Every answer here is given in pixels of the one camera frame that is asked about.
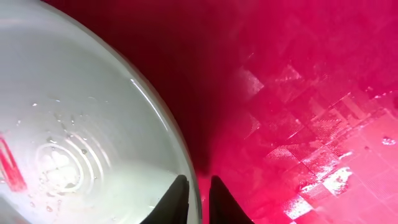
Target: red tablecloth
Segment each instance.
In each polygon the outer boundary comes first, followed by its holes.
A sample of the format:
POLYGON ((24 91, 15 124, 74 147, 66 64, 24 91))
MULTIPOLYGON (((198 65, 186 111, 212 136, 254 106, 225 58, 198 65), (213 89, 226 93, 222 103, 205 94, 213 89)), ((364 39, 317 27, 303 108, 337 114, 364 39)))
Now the red tablecloth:
POLYGON ((46 1, 168 104, 205 223, 212 174, 258 224, 397 223, 397 1, 46 1))

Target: pink tablecloth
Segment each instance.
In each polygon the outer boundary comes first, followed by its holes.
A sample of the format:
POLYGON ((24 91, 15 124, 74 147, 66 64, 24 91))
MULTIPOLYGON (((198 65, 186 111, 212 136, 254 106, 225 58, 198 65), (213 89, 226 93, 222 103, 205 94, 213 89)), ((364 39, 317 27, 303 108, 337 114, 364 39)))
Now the pink tablecloth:
POLYGON ((398 2, 46 0, 124 54, 255 223, 397 223, 398 2))

